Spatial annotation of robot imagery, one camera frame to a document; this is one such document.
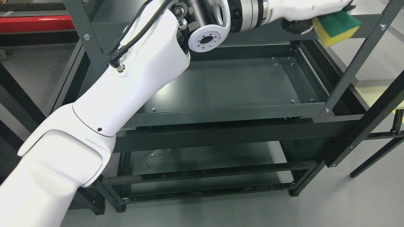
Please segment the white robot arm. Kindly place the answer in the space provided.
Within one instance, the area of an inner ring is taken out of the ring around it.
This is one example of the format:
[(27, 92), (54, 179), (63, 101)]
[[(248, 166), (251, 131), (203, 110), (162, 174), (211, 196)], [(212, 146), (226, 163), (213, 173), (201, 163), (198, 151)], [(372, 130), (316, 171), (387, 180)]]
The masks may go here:
[(189, 66), (172, 0), (149, 0), (123, 33), (122, 57), (75, 102), (50, 114), (19, 148), (1, 184), (2, 227), (58, 227), (79, 187), (105, 169), (117, 132)]

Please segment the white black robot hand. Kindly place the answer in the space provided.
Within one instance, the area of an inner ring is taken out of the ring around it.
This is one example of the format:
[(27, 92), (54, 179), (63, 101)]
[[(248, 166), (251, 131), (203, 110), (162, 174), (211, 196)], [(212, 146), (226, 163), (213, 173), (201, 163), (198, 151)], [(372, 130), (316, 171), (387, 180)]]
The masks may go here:
[(288, 21), (312, 19), (341, 10), (352, 11), (355, 0), (268, 0), (267, 13), (261, 25), (269, 24), (279, 18)]

